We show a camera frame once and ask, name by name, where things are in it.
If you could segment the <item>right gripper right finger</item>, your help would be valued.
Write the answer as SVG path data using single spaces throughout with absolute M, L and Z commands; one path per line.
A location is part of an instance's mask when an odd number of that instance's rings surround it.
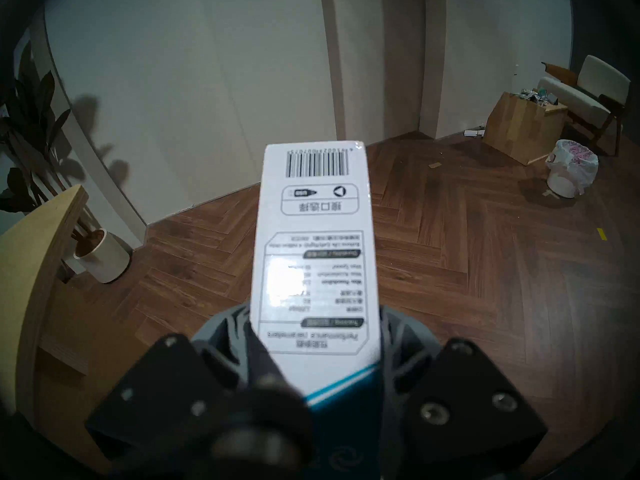
M 379 321 L 380 477 L 523 478 L 548 427 L 493 361 L 388 306 Z

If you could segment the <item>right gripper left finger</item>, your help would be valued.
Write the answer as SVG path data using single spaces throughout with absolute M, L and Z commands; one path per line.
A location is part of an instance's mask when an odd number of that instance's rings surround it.
M 196 403 L 204 412 L 213 411 L 218 399 L 268 373 L 260 363 L 250 363 L 259 346 L 249 304 L 217 313 L 193 337 L 168 333 L 120 378 L 84 426 L 113 462 L 195 417 Z

